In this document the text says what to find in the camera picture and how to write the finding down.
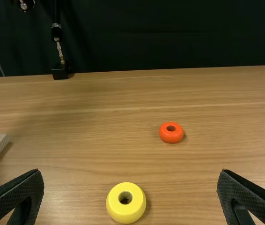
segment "toy ring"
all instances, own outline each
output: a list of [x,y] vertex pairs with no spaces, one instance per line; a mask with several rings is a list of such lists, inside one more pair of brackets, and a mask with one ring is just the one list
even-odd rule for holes
[[113,220],[130,224],[143,215],[146,208],[146,197],[139,186],[124,182],[114,186],[107,198],[106,208]]
[[167,122],[161,125],[159,135],[166,143],[178,143],[183,138],[184,131],[178,123]]

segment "ring hole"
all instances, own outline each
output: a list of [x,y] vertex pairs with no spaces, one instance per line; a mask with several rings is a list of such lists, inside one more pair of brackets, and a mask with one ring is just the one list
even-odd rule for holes
[[167,126],[167,130],[168,130],[168,131],[171,131],[171,132],[173,132],[173,131],[175,131],[175,130],[176,130],[176,127],[175,127],[175,126],[172,126],[172,125],[170,125],[170,126]]
[[132,201],[133,196],[128,191],[125,191],[125,192],[122,192],[119,195],[119,198],[118,199],[119,199],[119,202],[121,202],[121,204],[127,205],[127,204],[129,204]]

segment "table surface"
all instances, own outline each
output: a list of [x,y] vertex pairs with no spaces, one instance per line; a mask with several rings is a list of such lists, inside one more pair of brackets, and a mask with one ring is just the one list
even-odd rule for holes
[[[160,140],[167,121],[182,142]],[[265,66],[0,77],[0,133],[0,185],[43,175],[37,225],[116,224],[105,199],[124,181],[147,197],[135,224],[224,225],[223,168],[265,188]]]

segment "black background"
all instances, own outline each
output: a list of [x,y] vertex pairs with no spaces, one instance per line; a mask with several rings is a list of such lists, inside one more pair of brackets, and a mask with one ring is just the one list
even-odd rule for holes
[[[265,0],[61,0],[75,72],[265,65]],[[48,74],[52,0],[23,13],[0,0],[6,75]]]

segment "black stand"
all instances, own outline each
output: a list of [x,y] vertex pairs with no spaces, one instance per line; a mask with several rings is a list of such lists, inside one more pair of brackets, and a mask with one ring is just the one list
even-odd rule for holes
[[53,42],[57,44],[57,49],[59,51],[60,63],[58,63],[52,69],[52,77],[54,80],[65,80],[68,79],[71,72],[70,63],[68,61],[64,61],[64,56],[62,53],[62,48],[60,46],[60,42],[63,40],[63,32],[61,27],[61,19],[60,19],[60,0],[53,1],[53,24],[51,29],[51,39]]
[[68,79],[70,74],[71,68],[68,61],[65,62],[65,67],[59,63],[52,69],[52,77],[54,80]]

